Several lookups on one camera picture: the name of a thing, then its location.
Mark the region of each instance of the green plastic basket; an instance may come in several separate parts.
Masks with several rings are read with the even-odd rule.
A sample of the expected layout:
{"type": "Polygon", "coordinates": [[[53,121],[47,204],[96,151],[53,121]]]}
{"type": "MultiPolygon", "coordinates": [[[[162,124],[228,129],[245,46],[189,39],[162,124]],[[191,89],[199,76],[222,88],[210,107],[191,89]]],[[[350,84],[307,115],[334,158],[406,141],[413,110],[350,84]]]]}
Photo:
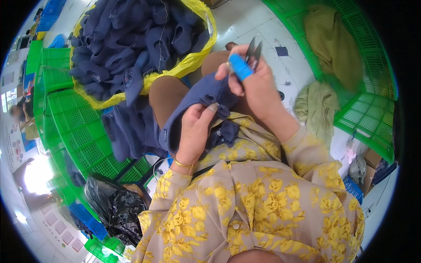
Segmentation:
{"type": "Polygon", "coordinates": [[[70,205],[76,199],[78,199],[89,211],[89,213],[99,221],[98,215],[92,210],[85,198],[84,187],[75,187],[69,174],[67,173],[66,161],[64,159],[64,152],[66,149],[60,134],[58,133],[49,107],[47,107],[45,111],[44,127],[46,127],[44,131],[46,145],[48,146],[51,156],[53,157],[54,162],[60,172],[53,178],[52,182],[56,187],[57,192],[62,197],[63,203],[65,205],[70,205]]]}
{"type": "Polygon", "coordinates": [[[381,79],[390,69],[387,55],[373,26],[364,18],[355,3],[352,0],[262,1],[276,14],[295,38],[316,79],[318,81],[326,80],[338,94],[341,111],[336,113],[334,125],[349,134],[356,131],[357,139],[376,151],[386,161],[393,162],[392,121],[388,119],[390,111],[393,115],[393,107],[385,108],[382,114],[370,115],[371,111],[365,108],[365,105],[362,106],[362,103],[358,103],[360,98],[370,96],[372,98],[380,96],[382,99],[379,100],[391,102],[394,98],[394,87],[393,85],[380,85],[381,79]],[[312,4],[326,4],[335,8],[341,14],[344,26],[358,44],[363,61],[364,78],[357,94],[345,91],[334,75],[324,74],[321,70],[319,58],[307,42],[304,29],[304,17],[308,14],[309,6],[312,4]],[[364,136],[360,131],[365,132],[368,136],[364,136]]]}
{"type": "Polygon", "coordinates": [[[393,162],[391,146],[394,100],[373,93],[361,93],[352,98],[335,115],[335,126],[375,150],[386,161],[393,162]]]}
{"type": "Polygon", "coordinates": [[[102,262],[105,262],[105,263],[118,262],[118,257],[115,255],[109,255],[108,257],[104,256],[104,254],[102,253],[103,246],[104,245],[95,236],[93,237],[93,239],[88,239],[88,241],[85,243],[86,250],[92,253],[102,262]]]}
{"type": "Polygon", "coordinates": [[[25,74],[36,73],[38,70],[38,61],[40,60],[41,50],[43,48],[43,40],[35,40],[31,42],[27,57],[27,66],[25,74]]]}
{"type": "Polygon", "coordinates": [[[43,135],[46,94],[57,89],[71,88],[73,81],[68,74],[70,48],[41,48],[39,52],[33,97],[34,117],[41,142],[47,150],[43,135]]]}
{"type": "Polygon", "coordinates": [[[108,239],[105,242],[104,246],[113,250],[120,256],[123,255],[124,249],[126,248],[126,246],[120,241],[120,239],[117,239],[115,237],[108,239]]]}
{"type": "MultiPolygon", "coordinates": [[[[85,178],[96,172],[113,179],[130,163],[130,159],[124,162],[115,159],[111,142],[102,125],[101,110],[92,109],[73,89],[50,93],[47,98],[63,143],[85,178]]],[[[142,158],[120,182],[140,180],[149,167],[148,162],[142,158]]]]}

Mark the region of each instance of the woman's left hand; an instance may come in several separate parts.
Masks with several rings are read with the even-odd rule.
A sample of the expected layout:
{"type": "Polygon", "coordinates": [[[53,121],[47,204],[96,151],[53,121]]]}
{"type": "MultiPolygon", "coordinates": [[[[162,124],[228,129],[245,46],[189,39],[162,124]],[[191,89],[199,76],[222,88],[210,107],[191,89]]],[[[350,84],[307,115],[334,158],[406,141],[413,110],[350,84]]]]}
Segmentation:
{"type": "Polygon", "coordinates": [[[218,104],[209,107],[202,104],[191,105],[181,119],[181,139],[176,160],[184,165],[195,165],[208,139],[209,125],[215,116],[218,104]]]}

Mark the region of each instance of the white cable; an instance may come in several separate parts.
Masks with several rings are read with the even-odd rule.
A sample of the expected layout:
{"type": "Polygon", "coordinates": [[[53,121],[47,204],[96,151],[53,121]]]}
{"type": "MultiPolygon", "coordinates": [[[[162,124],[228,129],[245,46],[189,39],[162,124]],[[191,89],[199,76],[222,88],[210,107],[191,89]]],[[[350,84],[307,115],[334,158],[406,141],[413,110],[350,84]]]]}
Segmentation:
{"type": "Polygon", "coordinates": [[[167,11],[167,7],[165,6],[165,4],[164,4],[164,1],[163,1],[163,0],[161,0],[161,3],[164,5],[165,12],[166,12],[167,14],[166,14],[166,16],[165,16],[164,29],[162,30],[162,33],[161,33],[161,38],[159,39],[159,43],[158,43],[158,45],[159,45],[159,50],[160,50],[160,55],[159,55],[159,65],[158,65],[158,72],[159,72],[159,70],[160,70],[160,68],[161,68],[161,58],[162,58],[161,40],[162,40],[162,36],[164,35],[165,25],[167,24],[167,20],[168,20],[168,11],[167,11]]]}
{"type": "Polygon", "coordinates": [[[153,167],[153,169],[152,169],[152,173],[153,173],[153,175],[154,175],[154,178],[155,178],[155,181],[156,181],[156,182],[158,182],[158,179],[157,179],[157,177],[156,177],[156,175],[155,175],[155,166],[156,166],[159,162],[166,161],[166,160],[168,160],[169,158],[171,158],[171,157],[168,157],[168,158],[165,158],[165,159],[159,160],[158,162],[156,162],[156,163],[154,164],[154,167],[153,167]]]}
{"type": "MultiPolygon", "coordinates": [[[[380,199],[381,199],[381,197],[383,196],[384,190],[386,190],[386,187],[387,187],[387,184],[389,183],[389,180],[390,180],[390,175],[388,175],[387,182],[386,182],[386,186],[383,188],[383,191],[381,192],[381,195],[380,195],[380,197],[378,198],[378,200],[377,200],[377,203],[376,203],[375,207],[378,205],[378,202],[380,202],[380,199]]],[[[366,208],[364,208],[363,212],[364,212],[366,209],[368,209],[368,210],[369,210],[369,213],[370,213],[370,211],[371,211],[371,208],[372,208],[372,207],[373,207],[373,205],[371,205],[370,207],[366,207],[366,208]]]]}

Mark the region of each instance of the yellow floral blouse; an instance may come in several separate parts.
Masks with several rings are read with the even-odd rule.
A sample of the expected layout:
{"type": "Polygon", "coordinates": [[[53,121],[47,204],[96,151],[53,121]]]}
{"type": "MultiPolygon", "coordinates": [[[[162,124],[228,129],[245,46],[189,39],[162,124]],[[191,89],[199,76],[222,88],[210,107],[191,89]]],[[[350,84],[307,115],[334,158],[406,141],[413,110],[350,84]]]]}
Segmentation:
{"type": "Polygon", "coordinates": [[[159,179],[139,215],[143,238],[132,262],[223,263],[251,249],[284,262],[352,262],[364,215],[323,142],[301,127],[282,144],[291,169],[272,134],[249,116],[230,119],[241,125],[235,145],[210,151],[197,167],[212,169],[194,180],[172,170],[159,179]]]}

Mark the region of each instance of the woman's right hand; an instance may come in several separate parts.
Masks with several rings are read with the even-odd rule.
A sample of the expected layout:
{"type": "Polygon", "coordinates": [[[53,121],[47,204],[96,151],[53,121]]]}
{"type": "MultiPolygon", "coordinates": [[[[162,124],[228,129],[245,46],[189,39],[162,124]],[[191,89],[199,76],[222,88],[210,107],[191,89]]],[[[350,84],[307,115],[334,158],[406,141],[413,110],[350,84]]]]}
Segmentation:
{"type": "MultiPolygon", "coordinates": [[[[232,48],[231,54],[245,57],[249,45],[238,45],[232,48]]],[[[215,79],[222,80],[229,73],[226,63],[219,66],[215,79]]],[[[245,96],[251,111],[266,125],[274,118],[279,119],[280,111],[285,111],[280,95],[276,89],[275,79],[269,65],[260,57],[256,72],[245,78],[241,86],[235,74],[230,74],[228,85],[237,96],[245,96]]]]}

